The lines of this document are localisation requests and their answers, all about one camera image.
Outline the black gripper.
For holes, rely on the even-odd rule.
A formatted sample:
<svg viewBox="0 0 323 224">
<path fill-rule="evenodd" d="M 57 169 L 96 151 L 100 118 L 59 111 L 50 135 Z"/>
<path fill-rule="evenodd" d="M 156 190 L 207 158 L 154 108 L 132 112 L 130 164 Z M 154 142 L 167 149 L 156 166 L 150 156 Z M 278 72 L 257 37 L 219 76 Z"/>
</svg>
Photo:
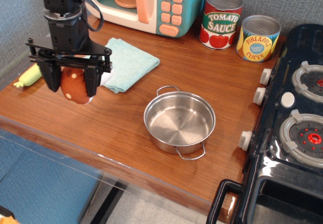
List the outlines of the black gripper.
<svg viewBox="0 0 323 224">
<path fill-rule="evenodd" d="M 112 70 L 112 51 L 89 38 L 89 30 L 95 31 L 87 21 L 85 4 L 77 5 L 66 13 L 43 10 L 48 22 L 49 35 L 28 38 L 33 57 L 38 60 L 42 76 L 47 86 L 57 92 L 61 83 L 61 66 L 84 69 L 84 79 L 89 97 L 96 95 L 103 73 Z"/>
</svg>

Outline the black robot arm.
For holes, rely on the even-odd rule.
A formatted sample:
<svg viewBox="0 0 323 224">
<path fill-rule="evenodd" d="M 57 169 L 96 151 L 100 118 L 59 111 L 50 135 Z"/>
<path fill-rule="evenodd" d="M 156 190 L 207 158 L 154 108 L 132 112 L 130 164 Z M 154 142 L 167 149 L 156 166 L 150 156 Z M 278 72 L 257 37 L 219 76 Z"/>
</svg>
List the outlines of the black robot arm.
<svg viewBox="0 0 323 224">
<path fill-rule="evenodd" d="M 87 94 L 96 95 L 103 73 L 112 70 L 111 49 L 89 37 L 95 29 L 87 21 L 86 4 L 95 9 L 92 0 L 43 0 L 43 15 L 50 35 L 29 38 L 30 61 L 37 63 L 47 86 L 56 92 L 61 85 L 61 67 L 84 71 Z"/>
</svg>

